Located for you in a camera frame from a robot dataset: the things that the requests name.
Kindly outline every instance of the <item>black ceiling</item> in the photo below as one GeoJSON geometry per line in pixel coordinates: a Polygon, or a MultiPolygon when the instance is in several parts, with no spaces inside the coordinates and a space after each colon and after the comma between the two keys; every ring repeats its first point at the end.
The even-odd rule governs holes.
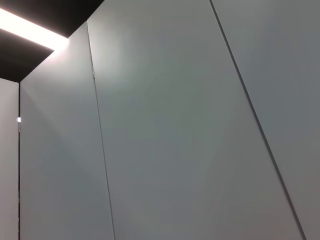
{"type": "MultiPolygon", "coordinates": [[[[103,0],[0,0],[0,8],[70,37],[103,0]]],[[[0,29],[0,78],[21,82],[52,50],[0,29]]]]}

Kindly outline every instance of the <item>vertical gap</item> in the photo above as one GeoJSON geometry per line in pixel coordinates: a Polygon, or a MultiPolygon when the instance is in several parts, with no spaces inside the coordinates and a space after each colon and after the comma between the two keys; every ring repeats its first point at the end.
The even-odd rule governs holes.
{"type": "MultiPolygon", "coordinates": [[[[21,83],[19,82],[19,96],[18,96],[18,117],[21,117],[21,83]]],[[[18,124],[18,239],[20,240],[20,123],[18,124]]]]}
{"type": "Polygon", "coordinates": [[[102,151],[103,151],[103,160],[104,160],[104,168],[105,168],[105,176],[106,176],[106,186],[107,186],[107,193],[108,193],[108,196],[109,196],[109,207],[110,207],[110,214],[111,214],[113,239],[116,240],[115,227],[114,227],[114,217],[113,217],[112,206],[111,206],[109,179],[108,179],[108,173],[107,173],[107,163],[106,163],[106,155],[105,155],[105,145],[104,145],[104,138],[103,138],[103,135],[102,135],[102,127],[101,127],[100,109],[99,109],[97,86],[96,86],[96,76],[95,76],[94,62],[93,62],[93,59],[92,59],[91,42],[90,42],[89,27],[88,27],[88,22],[87,22],[87,21],[86,21],[86,31],[87,31],[88,40],[89,40],[89,50],[90,50],[90,58],[91,58],[92,77],[93,77],[93,82],[94,82],[96,106],[97,106],[97,110],[98,110],[98,118],[99,118],[99,126],[100,126],[100,135],[101,135],[102,151]]]}
{"type": "Polygon", "coordinates": [[[252,101],[251,101],[251,99],[250,99],[250,96],[249,96],[249,93],[248,93],[248,91],[247,91],[245,82],[244,82],[244,80],[243,80],[243,78],[242,78],[242,76],[241,76],[241,73],[240,73],[240,70],[239,70],[238,65],[237,65],[237,63],[236,63],[235,57],[234,57],[234,55],[233,55],[233,53],[232,53],[232,51],[231,51],[231,48],[230,48],[228,39],[227,39],[226,34],[225,34],[225,31],[224,31],[224,29],[223,29],[223,27],[222,27],[222,25],[221,25],[221,22],[220,22],[220,19],[219,19],[219,17],[218,17],[218,14],[217,14],[217,11],[216,11],[216,9],[215,9],[215,6],[214,6],[212,0],[209,0],[209,1],[210,1],[212,10],[213,10],[213,12],[214,12],[216,21],[217,21],[217,23],[218,23],[218,25],[219,25],[220,31],[221,31],[221,33],[222,33],[223,39],[224,39],[224,41],[225,41],[226,47],[228,48],[229,54],[230,54],[230,56],[231,56],[232,62],[233,62],[233,64],[234,64],[234,67],[235,67],[235,70],[236,70],[236,73],[238,74],[238,77],[239,77],[239,79],[240,79],[241,85],[242,85],[243,90],[244,90],[244,92],[245,92],[246,98],[247,98],[247,100],[248,100],[248,102],[249,102],[249,105],[250,105],[250,108],[251,108],[251,110],[252,110],[252,112],[253,112],[255,121],[256,121],[256,123],[257,123],[257,125],[258,125],[258,128],[259,128],[259,130],[260,130],[260,133],[261,133],[261,135],[262,135],[264,144],[265,144],[266,149],[267,149],[267,151],[268,151],[268,153],[269,153],[269,156],[270,156],[270,158],[271,158],[271,160],[272,160],[272,164],[273,164],[273,166],[274,166],[274,169],[275,169],[275,171],[276,171],[276,174],[277,174],[277,176],[278,176],[278,179],[279,179],[280,184],[281,184],[281,186],[282,186],[282,189],[283,189],[283,191],[284,191],[285,197],[286,197],[286,199],[287,199],[287,201],[288,201],[288,204],[289,204],[290,209],[291,209],[291,211],[292,211],[292,214],[293,214],[293,217],[294,217],[295,222],[296,222],[296,224],[297,224],[297,227],[299,228],[301,237],[302,237],[303,240],[307,240],[306,235],[305,235],[305,232],[304,232],[304,230],[303,230],[303,228],[302,228],[302,225],[301,225],[301,223],[300,223],[300,220],[299,220],[299,218],[298,218],[296,209],[295,209],[295,207],[294,207],[294,205],[293,205],[293,202],[292,202],[291,197],[290,197],[290,195],[289,195],[288,189],[287,189],[287,187],[286,187],[286,185],[285,185],[285,181],[284,181],[283,177],[281,176],[281,173],[280,173],[279,167],[278,167],[278,165],[277,165],[277,162],[276,162],[276,160],[275,160],[275,157],[274,157],[274,155],[273,155],[273,153],[272,153],[272,151],[271,151],[270,145],[269,145],[269,143],[268,143],[268,140],[267,140],[267,138],[266,138],[266,135],[265,135],[265,133],[264,133],[264,130],[263,130],[262,126],[261,126],[261,123],[260,123],[260,121],[259,121],[258,115],[257,115],[256,110],[255,110],[255,108],[254,108],[254,105],[252,104],[252,101]]]}

